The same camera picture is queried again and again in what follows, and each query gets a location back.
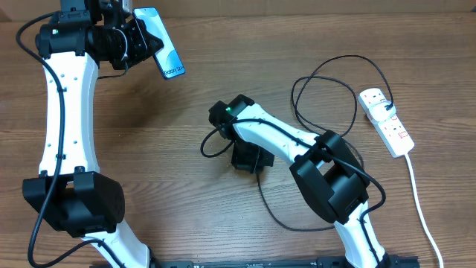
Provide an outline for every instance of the wooden table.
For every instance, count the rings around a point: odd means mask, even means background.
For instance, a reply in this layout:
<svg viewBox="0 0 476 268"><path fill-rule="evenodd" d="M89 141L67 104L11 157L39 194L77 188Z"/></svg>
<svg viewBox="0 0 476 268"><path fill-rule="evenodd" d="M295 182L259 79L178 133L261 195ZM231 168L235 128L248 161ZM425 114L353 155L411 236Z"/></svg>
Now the wooden table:
<svg viewBox="0 0 476 268"><path fill-rule="evenodd" d="M164 261L244 261L343 255L335 231L288 232L268 215L254 176L216 159L199 145L213 128L208 109L243 93L279 119L297 126L289 102L294 81L324 60L361 54L376 61L393 89L411 151L428 227L447 267L475 267L476 257L476 16L473 13L355 16L271 16L168 19L165 22L187 74L164 81L153 60L118 79L101 80L94 97L94 135L101 173L126 195L126 219L138 238ZM37 213L23 200L22 180L37 176L45 143L46 90L40 65L14 41L19 23L0 24L0 267L26 267ZM39 25L25 33L33 46ZM113 74L108 63L100 73ZM384 89L373 67L340 60L322 75L357 92ZM342 133L350 123L350 93L313 82L302 113ZM379 242L390 254L417 255L423 267L436 257L423 233L405 160L392 159L358 108L347 136L367 171L387 191L371 214ZM226 144L210 140L208 152ZM274 213L290 226L324 227L283 161L263 177ZM380 198L368 188L370 202ZM49 261L78 243L43 224L36 260ZM102 261L92 247L59 267Z"/></svg>

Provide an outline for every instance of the extension socket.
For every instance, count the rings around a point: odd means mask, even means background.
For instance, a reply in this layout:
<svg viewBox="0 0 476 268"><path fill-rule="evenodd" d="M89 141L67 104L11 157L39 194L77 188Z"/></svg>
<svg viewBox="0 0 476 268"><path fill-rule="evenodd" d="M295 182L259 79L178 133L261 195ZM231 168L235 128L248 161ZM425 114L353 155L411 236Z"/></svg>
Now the extension socket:
<svg viewBox="0 0 476 268"><path fill-rule="evenodd" d="M376 112L373 107L382 102L387 102L387 99L380 89L364 90L358 95L358 102L362 105L367 117L376 128L392 157L403 156L413 149L415 143L408 135L407 130L403 127L402 122L396 114L393 114L393 116L383 121L377 121L374 118L377 116L372 116L371 112Z"/></svg>

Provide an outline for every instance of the power strip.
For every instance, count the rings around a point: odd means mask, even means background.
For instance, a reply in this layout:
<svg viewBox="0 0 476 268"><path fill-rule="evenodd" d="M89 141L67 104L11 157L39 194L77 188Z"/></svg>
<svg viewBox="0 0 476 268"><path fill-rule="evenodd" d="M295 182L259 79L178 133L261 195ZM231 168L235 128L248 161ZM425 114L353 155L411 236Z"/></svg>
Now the power strip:
<svg viewBox="0 0 476 268"><path fill-rule="evenodd" d="M364 90L358 95L358 102L362 105L367 117L376 128L392 157L404 156L413 149L415 143L408 135L408 131L398 116L393 115L384 121L377 121L374 118L375 116L371 115L371 107L378 103L387 102L387 99L380 89Z"/></svg>
<svg viewBox="0 0 476 268"><path fill-rule="evenodd" d="M386 110L385 107L390 102L387 101L384 94L380 89L367 89L358 95L358 102L362 105L367 117L373 126L376 128L380 137L390 151L390 154L396 158L405 156L408 164L408 170L410 171L411 187L414 193L416 211L420 221L422 222L423 230L426 236L430 240L431 246L435 251L438 264L440 268L444 268L443 257L431 236L428 227L426 226L425 218L423 217L422 208L419 205L417 184L415 183L414 169L410 161L408 152L415 146L414 141L408 135L407 130L403 127L402 122L396 116L395 106L392 109Z"/></svg>

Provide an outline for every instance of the black metal bracket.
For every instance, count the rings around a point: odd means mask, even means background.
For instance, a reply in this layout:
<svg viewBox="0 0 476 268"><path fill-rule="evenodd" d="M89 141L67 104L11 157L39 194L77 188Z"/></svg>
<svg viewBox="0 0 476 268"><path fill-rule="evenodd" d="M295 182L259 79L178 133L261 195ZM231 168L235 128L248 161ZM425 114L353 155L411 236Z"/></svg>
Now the black metal bracket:
<svg viewBox="0 0 476 268"><path fill-rule="evenodd" d="M254 100L238 95L229 104L218 101L208 112L209 122L214 125L223 138L234 141L231 164L237 170L246 170L249 173L260 173L264 167L272 167L274 155L267 150L243 141L233 128L237 116L247 107L254 104Z"/></svg>
<svg viewBox="0 0 476 268"><path fill-rule="evenodd" d="M331 162L326 153L361 169L357 159L343 138L332 131L318 136L316 143L303 156L296 156L289 167L304 200L309 207L328 223L345 224L354 209L368 199L369 180L353 169L334 163L323 175L316 165Z"/></svg>
<svg viewBox="0 0 476 268"><path fill-rule="evenodd" d="M62 0L61 8L35 38L39 55L45 59L54 53L88 53L98 66L100 61L109 61L115 70L124 70L126 64L131 68L164 47L161 39L142 34L148 32L141 20L124 23L117 1ZM103 16L104 25L96 25Z"/></svg>
<svg viewBox="0 0 476 268"><path fill-rule="evenodd" d="M43 217L56 231L72 237L91 232L115 232L124 218L125 201L120 184L96 172L60 175ZM51 176L23 180L23 197L39 212L51 186Z"/></svg>

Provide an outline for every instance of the smartphone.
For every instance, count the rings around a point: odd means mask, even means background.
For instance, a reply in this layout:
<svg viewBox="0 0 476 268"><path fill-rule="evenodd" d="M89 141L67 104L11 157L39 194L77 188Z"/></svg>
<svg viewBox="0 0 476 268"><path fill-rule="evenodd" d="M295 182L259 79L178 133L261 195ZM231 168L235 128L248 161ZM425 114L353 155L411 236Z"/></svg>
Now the smartphone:
<svg viewBox="0 0 476 268"><path fill-rule="evenodd" d="M155 7L142 7L134 9L134 18L141 19L146 25L147 32L160 38L164 47L159 49L153 56L164 79L177 77L185 73L185 67L181 63L176 48L165 30L164 23L158 15Z"/></svg>

